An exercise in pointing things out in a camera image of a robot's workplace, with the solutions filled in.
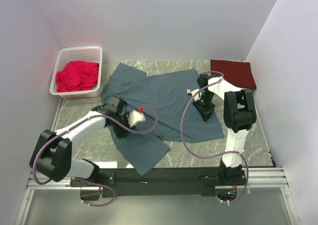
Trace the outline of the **blue-grey t-shirt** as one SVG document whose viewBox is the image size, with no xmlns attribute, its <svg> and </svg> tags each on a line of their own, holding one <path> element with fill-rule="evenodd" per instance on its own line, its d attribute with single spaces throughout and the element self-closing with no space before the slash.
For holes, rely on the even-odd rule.
<svg viewBox="0 0 318 225">
<path fill-rule="evenodd" d="M 168 152 L 166 141 L 198 143 L 224 137 L 216 114 L 204 122 L 193 105 L 187 106 L 190 97 L 186 90 L 197 75 L 195 69 L 147 76 L 146 72 L 120 63 L 101 92 L 106 103 L 112 96 L 127 102 L 127 110 L 145 109 L 145 122 L 136 126 L 138 131 L 149 129 L 158 116 L 153 131 L 145 135 L 129 134 L 118 139 L 110 128 L 117 149 L 141 175 L 151 170 Z"/>
</svg>

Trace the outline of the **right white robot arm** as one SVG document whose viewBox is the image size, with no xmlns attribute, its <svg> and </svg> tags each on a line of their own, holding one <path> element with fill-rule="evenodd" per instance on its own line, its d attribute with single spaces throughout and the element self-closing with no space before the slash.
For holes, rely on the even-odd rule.
<svg viewBox="0 0 318 225">
<path fill-rule="evenodd" d="M 229 185 L 235 180 L 236 174 L 232 168 L 241 165 L 239 155 L 243 152 L 245 139 L 252 125 L 256 122 L 256 109 L 251 89 L 239 88 L 226 81 L 222 76 L 211 73 L 200 74 L 197 78 L 199 89 L 188 90 L 194 97 L 193 105 L 200 113 L 203 121 L 208 121 L 214 112 L 212 103 L 214 95 L 224 101 L 223 120 L 228 129 L 226 154 L 222 156 L 218 179 L 222 184 Z"/>
</svg>

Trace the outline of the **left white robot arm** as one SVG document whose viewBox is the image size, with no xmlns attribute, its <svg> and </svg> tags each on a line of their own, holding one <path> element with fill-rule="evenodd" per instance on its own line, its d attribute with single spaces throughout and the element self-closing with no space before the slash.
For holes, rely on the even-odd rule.
<svg viewBox="0 0 318 225">
<path fill-rule="evenodd" d="M 91 134 L 106 127 L 111 127 L 121 138 L 136 132 L 134 126 L 145 118 L 139 111 L 126 111 L 126 106 L 126 101 L 112 97 L 69 126 L 56 131 L 44 130 L 29 162 L 35 182 L 45 185 L 65 177 L 79 177 L 87 186 L 96 185 L 99 166 L 87 159 L 73 159 L 73 149 Z"/>
</svg>

